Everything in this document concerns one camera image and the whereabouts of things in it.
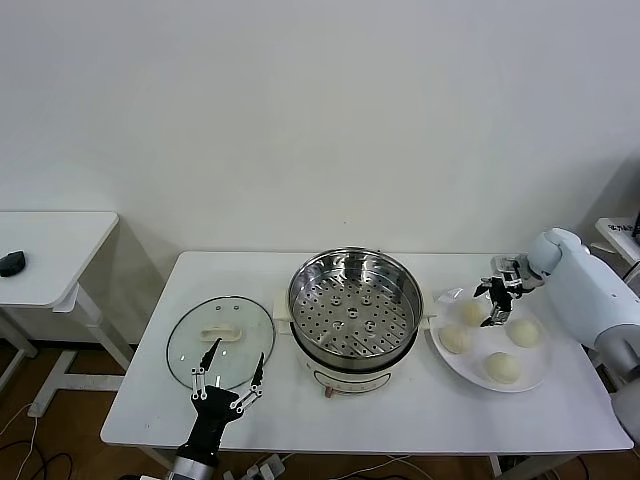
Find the white table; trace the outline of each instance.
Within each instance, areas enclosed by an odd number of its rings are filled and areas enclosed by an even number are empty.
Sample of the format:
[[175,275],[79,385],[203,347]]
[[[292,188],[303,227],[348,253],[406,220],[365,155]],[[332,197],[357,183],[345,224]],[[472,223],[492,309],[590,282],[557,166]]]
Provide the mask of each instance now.
[[[123,368],[133,352],[91,297],[78,284],[80,275],[118,223],[113,212],[0,212],[0,254],[23,250],[27,265],[18,275],[0,278],[0,307],[84,310],[83,324]],[[24,355],[35,349],[6,316],[0,333],[18,348],[5,371],[8,380]],[[44,414],[56,390],[117,390],[122,377],[70,375],[66,370],[76,352],[64,352],[29,409],[29,416]]]
[[[110,444],[174,449],[191,429],[189,391],[170,375],[168,336],[190,308],[220,295],[244,295],[269,311],[311,254],[183,253],[151,317],[102,428]],[[475,284],[492,255],[393,255],[421,285]],[[550,454],[623,450],[632,442],[582,347],[553,321],[543,292],[530,307],[552,333],[553,368],[520,394],[484,390],[459,378],[420,335],[394,378],[358,397],[326,399],[279,335],[265,368],[264,396],[230,424],[222,449],[416,455]]]

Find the black cable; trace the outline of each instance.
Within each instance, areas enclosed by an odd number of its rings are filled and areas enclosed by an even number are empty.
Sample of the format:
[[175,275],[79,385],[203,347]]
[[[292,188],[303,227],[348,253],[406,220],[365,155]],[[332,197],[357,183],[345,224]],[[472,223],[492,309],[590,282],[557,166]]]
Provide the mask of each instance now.
[[[31,445],[31,440],[17,440],[15,442],[8,443],[8,444],[0,447],[0,452],[2,452],[4,450],[7,450],[8,448],[15,447],[17,445]],[[44,472],[43,480],[47,480],[47,465],[46,465],[46,461],[44,459],[44,455],[42,454],[42,450],[40,450],[40,447],[38,447],[38,445],[36,445],[36,442],[33,442],[33,450],[35,450],[35,452],[40,457],[40,461],[42,462],[42,467],[40,468],[40,470],[38,470],[38,473],[40,473],[40,471],[43,471]]]
[[591,480],[591,475],[589,475],[589,469],[587,468],[587,464],[584,463],[584,460],[581,457],[576,457],[576,458],[582,464],[582,468],[584,468],[584,478],[585,478],[585,480]]
[[405,477],[403,475],[387,475],[386,477],[367,477],[359,473],[352,473],[348,477],[344,477],[343,480],[347,480],[348,478],[360,478],[362,480],[390,480],[392,478],[399,478],[400,480],[411,480],[409,477]]
[[47,465],[49,465],[51,462],[53,462],[57,458],[66,458],[67,460],[69,460],[69,473],[67,474],[67,480],[71,480],[71,473],[73,472],[73,459],[71,458],[71,455],[69,455],[66,452],[56,453],[53,457],[51,457],[49,460],[44,462],[42,464],[42,467],[40,467],[38,469],[38,471],[33,474],[33,476],[31,477],[31,480],[35,480],[35,478],[38,475],[40,475],[40,472],[43,472],[43,471],[45,472],[43,480],[46,480],[46,478],[47,478],[47,474],[46,474]]

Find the white wall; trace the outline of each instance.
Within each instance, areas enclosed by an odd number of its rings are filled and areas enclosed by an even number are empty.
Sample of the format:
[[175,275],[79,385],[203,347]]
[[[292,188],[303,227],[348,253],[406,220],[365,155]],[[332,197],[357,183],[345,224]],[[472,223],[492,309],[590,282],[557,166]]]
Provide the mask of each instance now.
[[640,3],[0,3],[0,208],[179,251],[517,250],[640,143]]

